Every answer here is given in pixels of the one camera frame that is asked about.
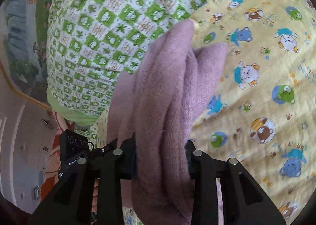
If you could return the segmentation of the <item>person's left hand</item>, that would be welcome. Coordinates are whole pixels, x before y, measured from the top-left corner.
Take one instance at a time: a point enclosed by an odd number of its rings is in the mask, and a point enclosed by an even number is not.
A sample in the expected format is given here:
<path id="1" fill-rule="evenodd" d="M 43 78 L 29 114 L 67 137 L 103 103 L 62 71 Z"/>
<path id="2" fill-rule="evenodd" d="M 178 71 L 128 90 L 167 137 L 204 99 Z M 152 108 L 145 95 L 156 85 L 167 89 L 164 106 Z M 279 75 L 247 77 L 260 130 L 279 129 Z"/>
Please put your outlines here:
<path id="1" fill-rule="evenodd" d="M 98 192 L 99 192 L 99 178 L 95 180 L 92 200 L 92 212 L 96 213 L 98 210 Z"/>

